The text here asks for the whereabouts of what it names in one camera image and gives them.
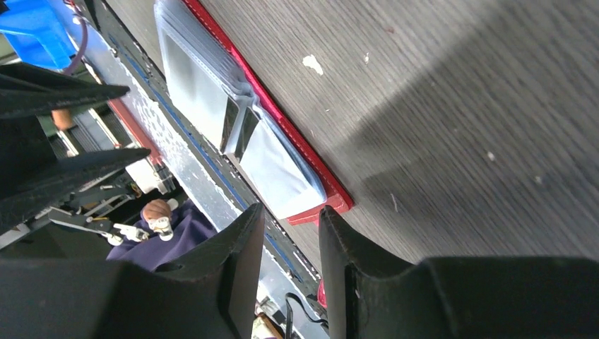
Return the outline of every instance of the metal surface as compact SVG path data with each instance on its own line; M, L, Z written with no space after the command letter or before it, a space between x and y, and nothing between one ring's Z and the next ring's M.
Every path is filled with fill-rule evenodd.
M64 204L68 205L72 210L78 210L81 206L98 201L107 200L114 196L129 195L134 196L135 192L130 186L121 184L98 186L80 191L69 196L68 201Z
M108 128L106 123L104 123L104 120L100 117L100 115L97 113L97 111L95 109L90 108L89 113L90 113L91 117L94 119L94 121L96 122L96 124L100 127L102 132L106 135L106 137L108 137L108 140L112 143L112 147L115 147L116 145L122 145L117 140L117 137L114 136L112 131L110 131L110 129Z
M52 145L52 149L57 158L64 159L65 157L68 157L70 150L58 135L50 136L48 140L50 140L50 145Z
M162 162L160 152L154 145L154 142L146 135L145 131L139 128L139 125L135 122L134 115L129 111L129 108L123 103L122 99L110 100L108 102L110 109L116 113L121 121L125 124L127 129L133 135L135 142L139 143L145 148L150 149L150 160L154 164Z
M131 143L129 132L125 129L119 117L108 107L95 109L99 121L110 132L115 145L126 147Z
M118 26L111 24L110 27L114 29ZM206 213L216 227L222 228L223 225L227 225L235 218L240 209L243 208L242 204L247 203L247 200L242 200L236 192L237 187L240 186L232 189L231 186L228 186L230 184L226 180L224 181L226 184L222 183L225 178L237 182L239 182L239 178L231 172L232 169L229 169L231 173L214 172L215 168L226 168L228 165L221 163L223 159L218 159L218 157L210 159L206 156L207 151L198 146L198 143L204 145L201 136L194 134L193 130L189 129L189 125L182 126L182 120L174 114L170 104L167 103L168 98L158 93L161 89L153 89L152 86L149 86L151 79L145 77L146 71L144 69L150 66L147 63L132 64L133 60L128 59L131 56L127 55L130 49L120 48L119 56L121 60L115 59L108 48L105 50L88 50L86 56L105 81L131 85L130 95L127 95L122 102L129 107L130 113L135 116L142 129L148 135L152 135L153 142L162 154L163 160L190 195L192 201ZM125 68L120 61L127 64L134 73L130 73L129 69ZM244 196L251 197L251 200L256 199L247 186L243 189ZM271 216L267 216L267 223L269 225L267 233L270 232L270 235L266 238L266 246L269 246L269 251L272 251L275 256L265 250L261 265L261 285L271 293L272 299L279 306L284 305L283 296L286 292L298 291L300 295L315 293L318 274L307 267L307 261L306 263L302 262L305 259L302 258L301 254L294 255L294 252L290 251L285 256L285 252L281 251L281 246L289 246L289 244L292 246L292 243L285 238L285 233L281 230L280 225L274 222ZM285 266L285 270L275 260ZM296 283L299 279L302 279L300 281L303 282L299 284L299 286L302 286L302 292L297 290L298 287L287 277L286 270L289 270L288 267L290 267L292 277L294 277ZM301 316L298 316L295 324L307 338L322 338L325 335L318 326L310 326Z
M64 143L66 149L71 153L70 155L74 156L85 153L83 146L69 133L69 131L57 131L57 136Z
M86 152L114 149L114 142L92 114L92 109L73 116L76 123L70 131Z
M146 150L125 149L59 160L35 117L48 109L118 97L128 91L127 87L89 84L25 64L0 66L0 76L5 88L5 95L0 96L4 109L0 114L0 184L4 188L0 194L0 233L95 177L146 156Z
M91 180L87 184L83 185L79 189L79 191L84 192L102 183L103 181L106 181L108 179L116 179L115 175L120 176L122 175L122 172L122 169L118 169L106 175L103 175L97 179ZM114 198L108 199L107 201L101 201L94 208L85 213L85 215L89 217L95 214L97 218L101 218L104 217L106 214L111 213L127 201L129 201L129 198L127 196L116 196ZM39 212L32 220L28 220L26 223L19 224L14 229L0 235L0 251L4 250L6 247L12 244L15 244L17 241L22 240L29 234L41 230L43 227L46 227L48 226L48 224L52 223L48 218L48 213L51 210L51 208L45 208L44 210Z
M143 228L115 223L107 218L92 218L87 215L70 213L58 208L50 209L48 219L57 225L100 234L107 238L113 246L119 246L125 238L135 242L144 242L149 237L149 233Z

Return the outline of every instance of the red edge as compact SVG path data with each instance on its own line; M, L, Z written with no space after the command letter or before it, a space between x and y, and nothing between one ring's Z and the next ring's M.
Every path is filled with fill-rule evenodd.
M349 211L354 206L354 201L350 194L341 186L341 183L335 178L333 173L324 164L321 158L316 154L314 149L306 142L302 134L295 128L293 123L280 111L274 103L266 89L262 86L258 77L252 71L251 67L245 61L244 57L239 53L233 45L229 37L225 34L222 28L216 23L209 12L197 0L183 0L187 8L194 13L196 18L202 25L214 36L220 44L226 48L229 53L237 60L237 63L243 68L245 75L251 85L254 87L256 94L260 97L262 106L272 115L277 121L281 129L287 134L287 137L295 145L297 150L304 156L312 168L318 173L324 186L327 200L324 204L307 210L298 215L289 217L287 221L291 225L299 225L306 222L315 222L318 224L320 210L325 205L332 206L338 213Z
M161 165L162 158L160 157L160 152L154 145L154 142L146 135L146 133L141 129L141 127L137 124L137 121L131 115L129 109L123 104L120 99L109 100L108 105L112 109L114 113L116 113L119 118L123 121L125 126L129 129L133 137L140 143L141 147L147 148L150 150L150 155L148 158L154 165Z
M320 280L317 296L319 304L326 308L326 293L324 292L324 280Z

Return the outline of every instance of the white plastic part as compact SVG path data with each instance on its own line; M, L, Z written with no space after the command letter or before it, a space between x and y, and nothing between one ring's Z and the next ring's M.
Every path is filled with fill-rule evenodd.
M111 244L112 246L120 246L124 241L123 238L112 234L102 234L102 236L106 238L108 244Z
M170 207L171 212L179 207L179 201L177 201L176 199L169 199L169 201L167 201L167 205Z
M150 230L158 233L161 240L167 242L172 239L173 233L170 226L170 219L168 217L162 217L148 222Z
M147 158L130 164L125 170L143 193L147 194L153 189L162 191L158 174Z
M150 234L146 231L134 226L114 224L113 227L119 229L120 234L124 235L127 239L132 240L134 242L144 242L145 240L148 240L150 236Z

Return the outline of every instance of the red plastic tray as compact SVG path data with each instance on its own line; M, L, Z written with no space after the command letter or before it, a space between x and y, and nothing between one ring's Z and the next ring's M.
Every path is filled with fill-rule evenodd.
M293 123L285 116L274 103L273 99L268 95L266 89L262 86L256 74L252 71L247 61L239 53L233 45L229 37L225 34L222 28L216 23L209 12L197 0L183 0L187 8L196 16L198 21L214 36L220 44L226 48L229 53L237 60L237 63L243 68L248 81L254 87L256 94L260 97L260 103L266 109L281 129L287 134L287 137L295 145L299 153L304 156L304 159L312 165L314 171L319 175L324 186L327 200L321 206L312 208L298 215L288 218L287 221L291 225L303 224L306 222L315 222L318 224L320 210L325 205L332 206L338 213L344 213L354 206L354 202L350 194L341 186L341 183L335 178L333 173L324 164L321 158L316 154L314 149L306 142L302 134L295 128Z

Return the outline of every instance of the black cable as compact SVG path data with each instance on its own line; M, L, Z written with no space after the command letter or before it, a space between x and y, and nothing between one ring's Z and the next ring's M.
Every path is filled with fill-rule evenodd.
M302 300L300 299L300 297L298 297L294 293L287 293L287 294L285 294L285 304L287 305L287 321L285 322L285 339L291 339L291 335L293 334L293 308L291 308L289 299L293 299L293 300L295 300L296 303L299 304L299 307L302 308L302 311L304 311L306 318L308 318L308 320L311 323L319 323L319 324L321 324L321 326L325 326L328 328L327 320L312 319L310 317L310 315L308 315L308 312L306 311L306 309L304 308L304 304L302 303Z

